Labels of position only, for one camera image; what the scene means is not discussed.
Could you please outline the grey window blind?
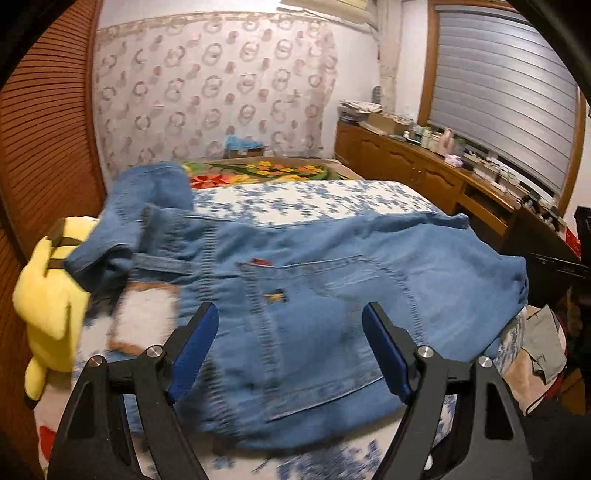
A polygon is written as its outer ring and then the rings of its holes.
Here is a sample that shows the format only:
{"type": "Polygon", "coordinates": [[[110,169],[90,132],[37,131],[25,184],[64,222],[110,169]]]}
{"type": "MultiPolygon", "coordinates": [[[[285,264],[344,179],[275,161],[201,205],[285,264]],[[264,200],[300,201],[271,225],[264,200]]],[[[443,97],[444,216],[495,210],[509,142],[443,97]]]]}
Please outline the grey window blind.
{"type": "Polygon", "coordinates": [[[562,192],[573,151],[578,88],[520,14],[463,4],[435,7],[439,31],[430,124],[450,128],[562,192]]]}

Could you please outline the wooden sideboard cabinet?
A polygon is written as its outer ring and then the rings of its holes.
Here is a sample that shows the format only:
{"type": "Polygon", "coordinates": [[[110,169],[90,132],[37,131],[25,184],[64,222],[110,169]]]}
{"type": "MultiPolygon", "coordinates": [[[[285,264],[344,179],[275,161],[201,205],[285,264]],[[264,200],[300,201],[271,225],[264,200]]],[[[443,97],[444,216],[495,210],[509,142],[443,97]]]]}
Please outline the wooden sideboard cabinet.
{"type": "Polygon", "coordinates": [[[466,214],[479,238],[501,253],[579,259],[554,229],[518,199],[421,147],[339,121],[335,158],[365,179],[411,187],[446,214],[466,214]]]}

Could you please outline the grey cloth on floor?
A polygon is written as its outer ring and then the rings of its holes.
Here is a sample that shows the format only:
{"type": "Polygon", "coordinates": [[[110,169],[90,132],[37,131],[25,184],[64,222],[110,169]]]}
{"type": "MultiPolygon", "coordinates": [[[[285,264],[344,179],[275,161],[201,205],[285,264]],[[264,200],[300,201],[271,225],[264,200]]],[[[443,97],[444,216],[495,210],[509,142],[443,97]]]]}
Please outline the grey cloth on floor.
{"type": "Polygon", "coordinates": [[[551,383],[567,364],[561,344],[560,322],[546,305],[526,320],[522,348],[529,355],[534,374],[551,383]]]}

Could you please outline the cardboard box with blue cloth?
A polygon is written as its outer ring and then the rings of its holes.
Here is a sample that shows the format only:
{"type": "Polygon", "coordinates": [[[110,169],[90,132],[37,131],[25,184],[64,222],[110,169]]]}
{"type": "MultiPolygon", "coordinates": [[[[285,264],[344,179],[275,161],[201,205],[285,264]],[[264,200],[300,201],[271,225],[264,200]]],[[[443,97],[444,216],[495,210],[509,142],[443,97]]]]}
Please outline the cardboard box with blue cloth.
{"type": "Polygon", "coordinates": [[[266,150],[266,147],[264,147],[263,143],[252,138],[239,138],[235,135],[225,137],[225,159],[259,157],[263,156],[264,150],[266,150]]]}

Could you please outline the stack of papers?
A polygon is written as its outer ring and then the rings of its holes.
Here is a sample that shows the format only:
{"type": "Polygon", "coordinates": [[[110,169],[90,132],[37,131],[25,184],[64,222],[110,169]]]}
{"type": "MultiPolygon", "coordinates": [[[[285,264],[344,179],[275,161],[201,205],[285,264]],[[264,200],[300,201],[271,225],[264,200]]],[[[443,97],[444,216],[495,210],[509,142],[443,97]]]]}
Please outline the stack of papers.
{"type": "Polygon", "coordinates": [[[373,102],[342,100],[339,102],[339,118],[359,122],[367,119],[370,114],[381,113],[383,106],[373,102]]]}

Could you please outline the pink bottle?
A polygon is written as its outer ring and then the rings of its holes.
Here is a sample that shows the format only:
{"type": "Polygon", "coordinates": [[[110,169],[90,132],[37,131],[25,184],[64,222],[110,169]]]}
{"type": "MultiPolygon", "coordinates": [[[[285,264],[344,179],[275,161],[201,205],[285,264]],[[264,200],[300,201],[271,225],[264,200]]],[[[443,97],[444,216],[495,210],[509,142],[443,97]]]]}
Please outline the pink bottle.
{"type": "Polygon", "coordinates": [[[446,128],[441,134],[438,143],[438,154],[441,156],[452,155],[455,146],[454,132],[452,129],[446,128]]]}

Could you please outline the blue denim jeans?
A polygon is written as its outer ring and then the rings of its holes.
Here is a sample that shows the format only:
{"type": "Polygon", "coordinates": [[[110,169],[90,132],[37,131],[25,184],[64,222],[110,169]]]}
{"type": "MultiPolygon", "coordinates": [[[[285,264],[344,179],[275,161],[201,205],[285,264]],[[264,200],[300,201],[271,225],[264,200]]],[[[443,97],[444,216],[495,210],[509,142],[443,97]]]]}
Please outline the blue denim jeans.
{"type": "Polygon", "coordinates": [[[65,262],[95,295],[173,286],[181,325],[217,306],[216,338],[175,407],[188,433],[256,450],[344,436],[401,405],[363,334],[367,304],[459,361],[487,353],[526,305],[525,260],[497,253],[464,215],[260,225],[195,213],[193,190],[174,164],[123,173],[65,262]]]}

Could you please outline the patterned sheer wall curtain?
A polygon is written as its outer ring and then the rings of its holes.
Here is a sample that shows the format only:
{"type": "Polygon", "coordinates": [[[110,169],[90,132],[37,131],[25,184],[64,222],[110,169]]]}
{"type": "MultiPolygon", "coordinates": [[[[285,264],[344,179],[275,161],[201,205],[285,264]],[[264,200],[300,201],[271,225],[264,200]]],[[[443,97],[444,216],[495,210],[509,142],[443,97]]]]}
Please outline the patterned sheer wall curtain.
{"type": "Polygon", "coordinates": [[[108,180],[139,165],[219,159],[228,135],[276,157],[324,151],[339,63],[328,22],[164,16],[101,29],[95,47],[95,127],[108,180]]]}

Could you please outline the floral colourful blanket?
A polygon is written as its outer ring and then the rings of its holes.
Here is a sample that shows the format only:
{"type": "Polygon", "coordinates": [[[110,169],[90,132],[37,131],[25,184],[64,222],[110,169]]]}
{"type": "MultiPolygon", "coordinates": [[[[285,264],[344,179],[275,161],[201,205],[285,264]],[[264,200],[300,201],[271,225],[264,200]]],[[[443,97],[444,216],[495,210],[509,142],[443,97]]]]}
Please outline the floral colourful blanket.
{"type": "Polygon", "coordinates": [[[183,162],[192,189],[257,183],[362,180],[337,160],[246,157],[209,162],[183,162]]]}

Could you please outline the cream window curtain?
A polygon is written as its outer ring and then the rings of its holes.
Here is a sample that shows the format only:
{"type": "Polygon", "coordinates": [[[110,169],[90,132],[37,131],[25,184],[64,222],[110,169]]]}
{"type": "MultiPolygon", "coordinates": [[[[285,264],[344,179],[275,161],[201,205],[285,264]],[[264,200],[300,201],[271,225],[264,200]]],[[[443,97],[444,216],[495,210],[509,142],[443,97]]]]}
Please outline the cream window curtain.
{"type": "Polygon", "coordinates": [[[387,112],[394,113],[401,53],[402,2],[401,0],[379,0],[377,8],[382,104],[387,112]]]}

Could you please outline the blue white floral quilt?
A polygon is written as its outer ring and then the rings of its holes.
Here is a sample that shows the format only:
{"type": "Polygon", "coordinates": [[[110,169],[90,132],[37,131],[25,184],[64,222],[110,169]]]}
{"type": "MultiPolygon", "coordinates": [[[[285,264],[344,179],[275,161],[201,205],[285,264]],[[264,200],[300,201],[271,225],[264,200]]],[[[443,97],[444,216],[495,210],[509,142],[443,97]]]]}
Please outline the blue white floral quilt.
{"type": "MultiPolygon", "coordinates": [[[[433,211],[436,207],[425,197],[394,181],[295,181],[252,183],[193,190],[194,211],[209,217],[242,220],[260,225],[283,225],[314,220],[348,218],[363,213],[403,214],[433,211]]],[[[93,305],[86,321],[78,353],[103,353],[112,308],[107,297],[93,305]]],[[[507,324],[487,353],[504,374],[517,358],[524,332],[525,307],[507,324]]],[[[50,374],[49,384],[34,408],[38,435],[39,463],[47,474],[55,430],[69,396],[69,374],[50,374]]],[[[455,397],[446,397],[436,440],[449,433],[455,397]]],[[[211,479],[370,479],[400,425],[400,410],[365,429],[325,448],[304,453],[270,454],[229,450],[216,453],[218,447],[207,434],[193,436],[195,453],[211,479]]],[[[156,469],[143,438],[133,438],[137,460],[144,475],[156,479],[156,469]]]]}

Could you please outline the brown louvered wardrobe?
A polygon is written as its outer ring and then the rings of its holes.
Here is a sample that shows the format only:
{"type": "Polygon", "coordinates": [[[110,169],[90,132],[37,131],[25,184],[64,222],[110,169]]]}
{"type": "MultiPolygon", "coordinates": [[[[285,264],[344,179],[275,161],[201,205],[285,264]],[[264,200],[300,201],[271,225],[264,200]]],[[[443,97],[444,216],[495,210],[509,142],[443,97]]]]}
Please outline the brown louvered wardrobe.
{"type": "Polygon", "coordinates": [[[12,291],[62,217],[96,215],[106,191],[92,124],[100,1],[1,4],[1,476],[39,479],[25,400],[30,358],[12,291]]]}

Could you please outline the yellow Pikachu plush toy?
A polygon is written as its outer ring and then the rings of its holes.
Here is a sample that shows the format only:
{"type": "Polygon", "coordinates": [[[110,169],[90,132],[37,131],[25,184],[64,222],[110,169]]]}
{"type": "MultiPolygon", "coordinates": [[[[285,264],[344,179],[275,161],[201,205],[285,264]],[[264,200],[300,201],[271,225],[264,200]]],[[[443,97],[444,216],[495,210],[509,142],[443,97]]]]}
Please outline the yellow Pikachu plush toy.
{"type": "Polygon", "coordinates": [[[36,402],[50,370],[73,369],[90,294],[67,273],[64,260],[87,240],[98,220],[88,216],[58,220],[36,244],[17,280],[12,301],[25,322],[32,357],[26,367],[26,396],[36,402]]]}

